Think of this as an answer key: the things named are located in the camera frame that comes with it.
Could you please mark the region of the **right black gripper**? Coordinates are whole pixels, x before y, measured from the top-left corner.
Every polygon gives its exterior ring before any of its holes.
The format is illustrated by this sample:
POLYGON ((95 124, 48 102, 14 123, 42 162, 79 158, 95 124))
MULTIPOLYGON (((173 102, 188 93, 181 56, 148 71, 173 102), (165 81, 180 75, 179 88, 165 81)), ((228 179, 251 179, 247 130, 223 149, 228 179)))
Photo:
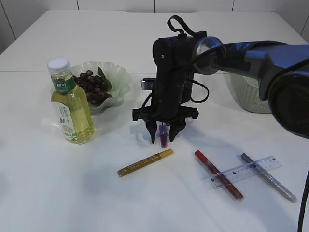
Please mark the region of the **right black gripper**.
POLYGON ((132 119, 143 119, 155 143, 157 122, 171 124, 169 140, 173 142, 185 126, 185 118, 197 119, 198 110, 181 106, 182 93, 186 75, 193 73, 182 69, 192 61, 193 48, 198 40, 193 37, 159 38, 153 45, 153 58, 157 66, 156 79, 153 80, 151 105, 143 109, 133 109, 132 119))

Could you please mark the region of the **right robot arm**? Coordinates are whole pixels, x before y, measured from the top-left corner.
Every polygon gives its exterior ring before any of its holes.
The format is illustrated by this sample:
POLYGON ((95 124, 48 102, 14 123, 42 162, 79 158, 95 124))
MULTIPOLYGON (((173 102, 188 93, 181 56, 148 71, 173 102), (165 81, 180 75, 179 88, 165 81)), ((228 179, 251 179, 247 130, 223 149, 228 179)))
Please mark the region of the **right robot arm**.
POLYGON ((187 118, 198 110, 186 107, 191 100, 193 75, 217 71, 251 77, 258 82, 259 98, 268 101, 276 121, 287 131, 309 136, 309 47, 277 41, 222 44, 216 37, 174 36, 159 38, 153 45, 155 78, 145 78, 149 90, 141 108, 132 111, 133 121, 143 120, 152 139, 157 122, 170 125, 169 139, 185 128, 187 118))

